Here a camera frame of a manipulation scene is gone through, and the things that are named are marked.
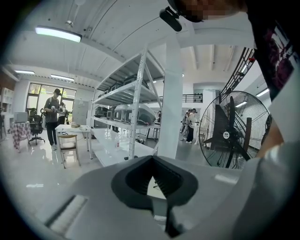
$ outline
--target pants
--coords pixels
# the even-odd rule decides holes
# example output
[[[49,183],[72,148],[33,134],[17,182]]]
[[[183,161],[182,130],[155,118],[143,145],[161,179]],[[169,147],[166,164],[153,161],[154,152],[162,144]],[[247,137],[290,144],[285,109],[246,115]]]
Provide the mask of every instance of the pants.
[[[48,139],[49,143],[52,146],[53,144],[56,143],[56,133],[55,133],[55,128],[57,127],[58,122],[47,122],[46,127],[47,127],[47,134],[48,134]]]
[[[193,141],[193,138],[194,138],[194,129],[188,126],[187,142]]]
[[[65,124],[65,116],[61,116],[58,118],[58,125],[59,124]]]

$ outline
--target office chair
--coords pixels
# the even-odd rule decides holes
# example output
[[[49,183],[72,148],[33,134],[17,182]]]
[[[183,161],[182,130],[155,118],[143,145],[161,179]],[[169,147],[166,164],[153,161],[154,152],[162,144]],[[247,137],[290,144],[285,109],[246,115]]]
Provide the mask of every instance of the office chair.
[[[36,110],[31,110],[29,123],[30,123],[30,131],[34,137],[31,138],[29,142],[35,140],[36,145],[38,144],[37,140],[43,140],[45,143],[45,140],[38,136],[38,134],[41,134],[43,132],[42,117],[43,117],[42,111],[41,111],[41,115],[37,115]]]

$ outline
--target person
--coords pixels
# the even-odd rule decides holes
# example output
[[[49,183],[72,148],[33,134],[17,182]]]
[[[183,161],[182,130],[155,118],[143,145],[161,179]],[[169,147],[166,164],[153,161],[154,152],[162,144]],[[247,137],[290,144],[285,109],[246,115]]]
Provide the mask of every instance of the person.
[[[187,140],[187,136],[188,136],[188,116],[190,114],[190,112],[192,111],[192,109],[187,110],[186,114],[184,115],[181,123],[181,128],[180,128],[180,133],[183,137],[183,139],[181,139],[181,141],[186,141]]]
[[[168,0],[177,13],[191,22],[246,12],[254,35],[254,57],[267,83],[271,101],[290,79],[300,79],[300,35],[295,30],[297,7],[271,0]],[[257,157],[283,138],[273,120]]]
[[[158,117],[156,118],[156,122],[160,123],[161,121],[161,111],[158,111]]]
[[[52,150],[57,149],[55,128],[58,125],[57,110],[60,104],[57,98],[59,95],[60,95],[60,90],[55,89],[53,93],[53,97],[48,98],[44,106],[44,111],[46,112],[47,134],[48,134],[48,139]]]
[[[60,103],[59,111],[58,111],[58,125],[65,124],[66,118],[66,106],[63,102]]]
[[[192,109],[192,111],[188,115],[188,134],[186,143],[193,143],[194,138],[194,127],[195,127],[195,113],[197,113],[196,109]]]

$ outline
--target tablecloth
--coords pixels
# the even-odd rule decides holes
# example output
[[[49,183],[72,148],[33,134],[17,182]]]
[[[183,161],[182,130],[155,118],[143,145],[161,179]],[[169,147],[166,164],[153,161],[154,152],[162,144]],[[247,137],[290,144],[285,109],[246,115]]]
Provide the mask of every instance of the tablecloth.
[[[30,139],[30,123],[13,123],[11,127],[11,134],[13,135],[14,148],[20,150],[20,141],[23,140],[22,136],[26,135],[28,139]]]

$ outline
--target white pillar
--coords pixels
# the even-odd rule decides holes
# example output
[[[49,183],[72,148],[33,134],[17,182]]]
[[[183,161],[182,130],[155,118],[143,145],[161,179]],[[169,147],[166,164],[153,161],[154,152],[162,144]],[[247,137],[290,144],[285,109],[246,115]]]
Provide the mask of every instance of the white pillar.
[[[168,158],[176,157],[181,125],[183,80],[180,58],[180,46],[174,34],[166,40],[165,87],[157,152],[158,156]]]
[[[13,113],[25,111],[29,86],[29,80],[21,79],[16,83],[14,90]]]

